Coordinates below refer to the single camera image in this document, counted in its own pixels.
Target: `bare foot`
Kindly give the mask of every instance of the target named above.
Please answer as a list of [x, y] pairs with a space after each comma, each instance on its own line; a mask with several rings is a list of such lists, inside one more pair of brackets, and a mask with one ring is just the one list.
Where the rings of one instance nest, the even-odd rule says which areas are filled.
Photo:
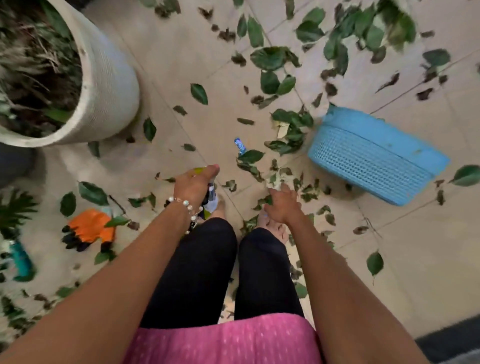
[[207, 218], [222, 218], [223, 220], [226, 220], [227, 218], [225, 217], [225, 200], [223, 199], [222, 196], [217, 194], [218, 196], [218, 205], [216, 206], [216, 209], [212, 214]]
[[264, 209], [260, 211], [257, 219], [257, 228], [264, 228], [270, 231], [283, 244], [288, 241], [288, 234], [284, 224], [272, 220]]

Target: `bracelet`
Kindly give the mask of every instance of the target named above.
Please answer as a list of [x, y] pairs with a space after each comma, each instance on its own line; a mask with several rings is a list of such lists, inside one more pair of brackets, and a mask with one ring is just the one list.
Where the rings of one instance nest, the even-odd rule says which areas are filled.
[[181, 202], [181, 204], [187, 208], [188, 213], [191, 217], [190, 217], [190, 225], [188, 226], [188, 230], [185, 232], [185, 234], [190, 234], [193, 228], [197, 225], [197, 222], [198, 222], [197, 215], [203, 210], [203, 207], [200, 206], [200, 210], [195, 214], [193, 212], [193, 206], [190, 205], [190, 203], [187, 200], [175, 198], [174, 196], [170, 196], [168, 200], [165, 201], [165, 204], [163, 205], [163, 207], [167, 207], [172, 202]]

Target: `person's right arm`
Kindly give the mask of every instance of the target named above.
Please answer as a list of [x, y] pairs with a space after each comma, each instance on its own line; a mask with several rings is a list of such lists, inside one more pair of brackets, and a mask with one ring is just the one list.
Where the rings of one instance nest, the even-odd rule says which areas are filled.
[[329, 364], [428, 364], [412, 337], [322, 237], [282, 185], [267, 214], [285, 223], [297, 246], [313, 320]]

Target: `black leggings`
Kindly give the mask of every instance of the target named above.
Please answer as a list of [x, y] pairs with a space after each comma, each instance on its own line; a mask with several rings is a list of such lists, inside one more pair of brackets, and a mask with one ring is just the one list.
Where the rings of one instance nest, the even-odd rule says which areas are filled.
[[[237, 255], [232, 226], [212, 218], [180, 242], [144, 313], [142, 328], [192, 328], [214, 325]], [[284, 244], [266, 229], [240, 242], [240, 277], [235, 319], [291, 313], [303, 317], [290, 278]]]

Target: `tile floor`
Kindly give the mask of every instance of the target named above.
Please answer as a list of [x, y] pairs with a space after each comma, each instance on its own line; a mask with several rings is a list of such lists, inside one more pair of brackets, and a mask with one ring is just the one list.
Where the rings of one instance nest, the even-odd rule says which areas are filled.
[[[306, 183], [320, 178], [323, 185], [332, 187], [331, 196], [304, 204], [304, 212], [314, 212], [325, 204], [331, 207], [337, 226], [332, 229], [320, 216], [315, 217], [315, 226], [319, 231], [335, 230], [331, 240], [337, 251], [413, 336], [480, 312], [480, 248], [476, 232], [480, 215], [475, 212], [480, 187], [449, 185], [445, 189], [446, 204], [439, 206], [431, 184], [410, 204], [395, 207], [356, 189], [347, 193], [341, 180], [309, 161], [306, 147], [281, 158], [264, 147], [264, 141], [276, 137], [269, 113], [277, 108], [298, 111], [303, 103], [311, 108], [311, 102], [323, 90], [319, 74], [328, 67], [323, 57], [326, 37], [303, 53], [293, 30], [314, 6], [326, 10], [321, 27], [330, 30], [337, 2], [296, 0], [295, 3], [296, 13], [291, 21], [286, 20], [282, 0], [245, 0], [241, 9], [235, 9], [230, 0], [180, 0], [182, 14], [174, 14], [168, 20], [158, 19], [152, 9], [143, 7], [138, 0], [94, 0], [85, 9], [84, 14], [125, 52], [135, 67], [142, 89], [138, 120], [150, 116], [157, 133], [153, 142], [148, 143], [143, 138], [141, 123], [135, 122], [130, 131], [137, 142], [126, 144], [126, 132], [122, 132], [101, 143], [101, 159], [93, 158], [84, 145], [40, 151], [37, 169], [15, 183], [41, 200], [40, 213], [25, 225], [22, 237], [39, 274], [21, 288], [32, 294], [54, 295], [60, 285], [72, 284], [77, 279], [84, 281], [101, 268], [93, 264], [97, 252], [94, 247], [79, 254], [64, 250], [60, 243], [65, 218], [59, 212], [59, 201], [64, 193], [75, 190], [76, 181], [101, 185], [143, 229], [158, 211], [129, 207], [127, 198], [151, 191], [162, 201], [171, 194], [173, 186], [155, 180], [157, 172], [166, 178], [192, 167], [218, 163], [221, 172], [217, 184], [234, 179], [238, 185], [234, 193], [221, 187], [218, 192], [226, 199], [229, 221], [239, 231], [242, 221], [256, 214], [252, 207], [257, 199], [267, 194], [263, 184], [235, 165], [238, 151], [233, 140], [240, 137], [248, 148], [266, 152], [258, 163], [261, 172], [268, 173], [272, 158], [277, 158], [279, 165], [290, 167], [294, 175], [304, 172]], [[403, 53], [389, 49], [386, 59], [378, 65], [372, 65], [370, 55], [359, 52], [354, 41], [347, 39], [348, 71], [344, 78], [335, 79], [339, 93], [331, 101], [373, 113], [442, 150], [452, 160], [440, 176], [448, 180], [463, 164], [479, 162], [480, 41], [476, 34], [480, 24], [474, 14], [480, 11], [480, 3], [466, 0], [455, 4], [449, 0], [399, 3], [411, 13], [420, 31], [433, 29], [436, 36], [418, 37]], [[213, 19], [208, 22], [201, 17], [197, 6], [213, 6]], [[295, 92], [282, 96], [262, 111], [250, 103], [250, 97], [260, 93], [260, 71], [249, 61], [252, 49], [248, 37], [235, 44], [226, 43], [210, 30], [211, 24], [218, 24], [221, 29], [236, 29], [243, 12], [255, 16], [263, 26], [265, 46], [288, 46], [302, 62], [301, 68], [288, 65], [278, 71], [282, 76], [287, 72], [297, 77]], [[422, 84], [422, 53], [435, 48], [446, 48], [452, 54], [452, 63], [443, 71], [449, 81], [443, 86], [437, 80]], [[245, 67], [230, 61], [234, 51], [245, 56]], [[401, 74], [399, 82], [375, 93], [395, 72]], [[205, 87], [209, 106], [192, 99], [190, 83]], [[243, 91], [244, 85], [250, 89], [249, 96]], [[417, 101], [415, 94], [427, 87], [434, 88], [430, 99]], [[182, 105], [188, 115], [183, 117], [173, 112], [175, 105]], [[312, 115], [323, 116], [327, 105], [324, 97], [319, 108], [311, 109]], [[253, 119], [256, 125], [239, 124], [238, 117]], [[184, 151], [181, 148], [184, 143], [195, 145], [197, 151]], [[88, 202], [79, 203], [79, 211], [88, 206]], [[353, 234], [355, 227], [365, 224], [365, 217], [378, 234]], [[138, 234], [127, 228], [118, 228], [117, 233], [118, 251]], [[365, 260], [377, 249], [384, 257], [385, 268], [373, 284]], [[288, 244], [288, 251], [295, 264], [298, 259], [295, 247]], [[75, 263], [81, 263], [79, 270], [72, 269]], [[13, 274], [11, 269], [6, 273], [9, 274]], [[228, 310], [234, 311], [231, 294], [238, 284], [235, 272], [233, 278], [221, 321], [227, 320]], [[41, 311], [41, 303], [21, 296], [18, 283], [7, 281], [4, 289], [12, 292], [16, 302], [29, 312]], [[302, 299], [302, 305], [312, 321], [308, 299]]]

